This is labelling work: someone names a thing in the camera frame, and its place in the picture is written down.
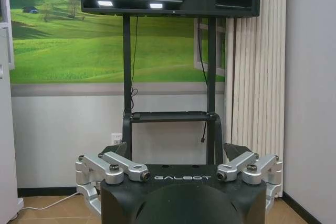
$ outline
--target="white cabinet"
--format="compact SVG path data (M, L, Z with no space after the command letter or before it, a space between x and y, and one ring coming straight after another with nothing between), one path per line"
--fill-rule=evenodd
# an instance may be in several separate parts
M0 223L16 215L23 201L17 198L8 33L0 28Z

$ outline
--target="tv stand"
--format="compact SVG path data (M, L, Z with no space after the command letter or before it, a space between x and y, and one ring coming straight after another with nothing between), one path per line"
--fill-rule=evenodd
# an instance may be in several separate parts
M216 18L208 19L207 111L132 112L131 108L131 19L123 15L124 116L122 135L127 143L125 157L132 160L132 124L153 122L207 122L206 162L223 163L222 126L215 113L216 98Z

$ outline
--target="silver metal bracket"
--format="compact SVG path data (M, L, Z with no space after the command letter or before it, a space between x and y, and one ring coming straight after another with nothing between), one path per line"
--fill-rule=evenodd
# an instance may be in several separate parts
M132 181L147 181L150 177L144 164L132 162L114 152L105 154L81 155L76 161L77 192L84 195L87 206L98 216L101 216L101 204L97 189L105 179L109 185L118 185L124 180L124 173Z
M274 205L275 197L281 192L283 162L276 155L267 155L256 160L256 154L245 152L227 164L218 166L217 177L228 182L237 179L242 172L243 181L250 185L266 183L266 212Z
M118 164L132 181L145 182L151 176L146 165L130 161L114 152L105 153L102 159L110 164Z
M223 182L234 181L248 164L256 161L253 152L245 152L227 164L221 164L217 168L217 178Z
M261 157L256 163L250 164L243 169L243 181L250 185L259 185L263 176L276 162L276 155Z

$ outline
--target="green grass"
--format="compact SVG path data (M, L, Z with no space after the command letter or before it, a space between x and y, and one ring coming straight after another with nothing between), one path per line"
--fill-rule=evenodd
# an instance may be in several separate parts
M44 2L54 6L48 22L42 14L22 13L24 6L43 10ZM79 11L76 19L71 19L67 4L68 0L11 1L12 83L123 81L122 18ZM131 21L134 35L135 18ZM202 72L193 67L193 50L192 19L140 17L134 80L204 81Z

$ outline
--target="tile floor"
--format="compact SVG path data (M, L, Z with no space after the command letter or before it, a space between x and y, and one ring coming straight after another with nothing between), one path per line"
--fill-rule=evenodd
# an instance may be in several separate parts
M25 207L42 208L63 196L26 197ZM278 199L272 211L267 215L266 224L306 224L285 202ZM25 210L10 224L100 224L100 218L94 216L86 207L82 196L74 196L58 205L43 211Z

